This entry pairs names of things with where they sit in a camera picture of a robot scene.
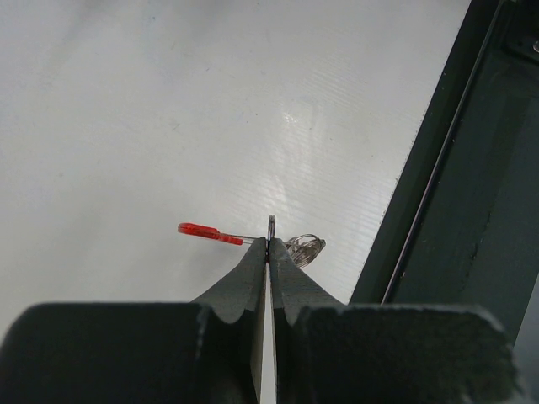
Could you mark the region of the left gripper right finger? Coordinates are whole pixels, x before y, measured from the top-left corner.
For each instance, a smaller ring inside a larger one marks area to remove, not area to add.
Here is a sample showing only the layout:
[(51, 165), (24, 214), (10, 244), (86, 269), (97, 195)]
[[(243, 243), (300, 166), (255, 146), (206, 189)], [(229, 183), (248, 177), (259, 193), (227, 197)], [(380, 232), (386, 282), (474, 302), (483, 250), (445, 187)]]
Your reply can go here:
[(485, 310), (344, 305), (269, 242), (280, 403), (516, 403), (519, 371)]

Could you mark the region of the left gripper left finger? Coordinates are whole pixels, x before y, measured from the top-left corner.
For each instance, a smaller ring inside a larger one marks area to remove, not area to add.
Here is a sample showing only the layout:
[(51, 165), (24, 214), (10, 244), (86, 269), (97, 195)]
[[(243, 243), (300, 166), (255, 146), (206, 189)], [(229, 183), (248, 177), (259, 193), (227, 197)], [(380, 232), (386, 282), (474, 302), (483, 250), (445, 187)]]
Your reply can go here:
[(52, 302), (1, 345), (4, 403), (256, 403), (267, 242), (190, 302)]

